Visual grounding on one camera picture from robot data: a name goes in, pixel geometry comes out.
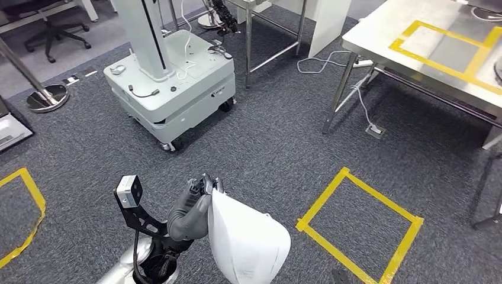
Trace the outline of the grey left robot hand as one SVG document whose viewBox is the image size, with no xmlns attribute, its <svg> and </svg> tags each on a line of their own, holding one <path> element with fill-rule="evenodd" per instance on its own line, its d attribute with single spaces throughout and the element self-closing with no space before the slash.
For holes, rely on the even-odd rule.
<svg viewBox="0 0 502 284">
<path fill-rule="evenodd" d="M 203 174 L 202 178 L 191 178 L 168 215 L 168 234 L 174 240 L 196 240 L 208 234 L 208 210 L 212 192 L 224 192 L 219 177 Z"/>
</svg>

